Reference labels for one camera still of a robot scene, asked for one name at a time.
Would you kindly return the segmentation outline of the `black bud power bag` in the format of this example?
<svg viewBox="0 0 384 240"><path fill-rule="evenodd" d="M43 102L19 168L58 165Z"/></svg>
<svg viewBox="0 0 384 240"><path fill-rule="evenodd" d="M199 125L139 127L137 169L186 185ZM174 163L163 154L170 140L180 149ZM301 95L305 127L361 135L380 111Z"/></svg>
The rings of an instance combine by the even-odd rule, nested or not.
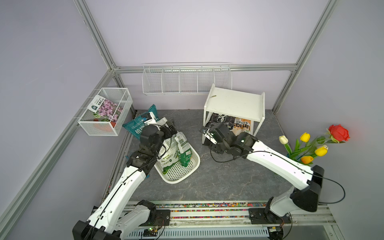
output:
<svg viewBox="0 0 384 240"><path fill-rule="evenodd" d="M234 128L235 119L236 118L233 116L213 113L208 123L206 124L206 127L211 128L215 124L222 123L226 125L229 128L229 130L232 130Z"/></svg>

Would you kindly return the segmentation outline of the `green white urea bag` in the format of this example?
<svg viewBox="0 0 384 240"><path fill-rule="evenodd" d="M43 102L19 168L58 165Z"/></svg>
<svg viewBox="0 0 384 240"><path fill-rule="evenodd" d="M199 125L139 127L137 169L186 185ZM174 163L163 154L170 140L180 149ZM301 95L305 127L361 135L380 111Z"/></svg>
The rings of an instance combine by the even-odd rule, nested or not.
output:
<svg viewBox="0 0 384 240"><path fill-rule="evenodd" d="M178 144L178 159L183 167L187 167L192 156L190 143L182 132L178 132L175 136Z"/></svg>

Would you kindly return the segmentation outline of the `orange fertilizer bag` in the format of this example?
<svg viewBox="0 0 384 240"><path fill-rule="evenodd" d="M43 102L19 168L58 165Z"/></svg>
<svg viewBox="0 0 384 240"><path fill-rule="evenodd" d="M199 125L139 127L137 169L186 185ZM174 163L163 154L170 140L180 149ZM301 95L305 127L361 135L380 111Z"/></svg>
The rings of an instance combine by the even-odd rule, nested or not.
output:
<svg viewBox="0 0 384 240"><path fill-rule="evenodd" d="M235 118L232 132L238 136L241 133L250 134L251 131L251 121L242 118Z"/></svg>

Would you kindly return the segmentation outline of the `teal orange soil bag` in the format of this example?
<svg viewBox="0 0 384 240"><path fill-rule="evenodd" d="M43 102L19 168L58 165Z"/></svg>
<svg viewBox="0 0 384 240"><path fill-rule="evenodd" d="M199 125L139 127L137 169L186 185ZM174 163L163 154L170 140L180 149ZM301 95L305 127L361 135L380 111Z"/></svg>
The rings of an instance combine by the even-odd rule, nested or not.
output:
<svg viewBox="0 0 384 240"><path fill-rule="evenodd" d="M153 112L154 115L156 116L156 118L159 120L159 116L158 116L158 111L157 111L156 105L150 106L150 108L146 112L144 112L144 113L148 113L148 112ZM146 126L144 126L144 123L142 121L141 115L135 117L130 122L128 122L126 124L123 124L123 128L126 129L128 132L130 132L137 139L140 138L142 130L144 129L144 127L146 127Z"/></svg>

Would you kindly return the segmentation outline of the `white fertilizer bag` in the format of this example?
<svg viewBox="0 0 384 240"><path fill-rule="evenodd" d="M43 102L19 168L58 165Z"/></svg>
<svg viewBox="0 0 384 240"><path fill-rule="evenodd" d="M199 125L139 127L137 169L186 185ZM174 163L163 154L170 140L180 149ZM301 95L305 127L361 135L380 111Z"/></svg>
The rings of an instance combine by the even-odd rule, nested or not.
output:
<svg viewBox="0 0 384 240"><path fill-rule="evenodd" d="M178 151L179 146L176 141L176 135L163 141L158 154L158 162L160 163L164 175L176 162L179 161Z"/></svg>

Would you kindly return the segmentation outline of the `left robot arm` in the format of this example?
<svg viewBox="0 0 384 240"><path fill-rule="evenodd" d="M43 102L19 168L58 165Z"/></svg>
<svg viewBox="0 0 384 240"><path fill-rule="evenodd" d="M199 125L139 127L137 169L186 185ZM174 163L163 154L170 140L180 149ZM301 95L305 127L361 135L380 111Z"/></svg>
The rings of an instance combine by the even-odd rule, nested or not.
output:
<svg viewBox="0 0 384 240"><path fill-rule="evenodd" d="M143 128L139 149L129 157L120 180L100 207L85 222L78 221L73 227L75 240L123 240L140 225L156 221L155 204L145 200L124 217L121 214L135 190L163 156L164 140L176 133L173 121Z"/></svg>

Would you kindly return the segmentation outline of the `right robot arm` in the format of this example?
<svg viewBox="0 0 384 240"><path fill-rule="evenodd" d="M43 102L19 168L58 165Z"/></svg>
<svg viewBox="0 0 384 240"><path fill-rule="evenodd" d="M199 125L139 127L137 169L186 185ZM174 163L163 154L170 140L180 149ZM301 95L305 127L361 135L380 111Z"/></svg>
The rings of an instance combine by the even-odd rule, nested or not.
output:
<svg viewBox="0 0 384 240"><path fill-rule="evenodd" d="M229 154L233 159L244 158L262 165L283 177L292 187L278 197L269 199L263 217L271 222L274 218L284 217L296 210L316 212L322 190L324 169L320 166L304 166L274 151L249 133L235 135L222 124L211 128L201 127L205 136L204 145L218 154Z"/></svg>

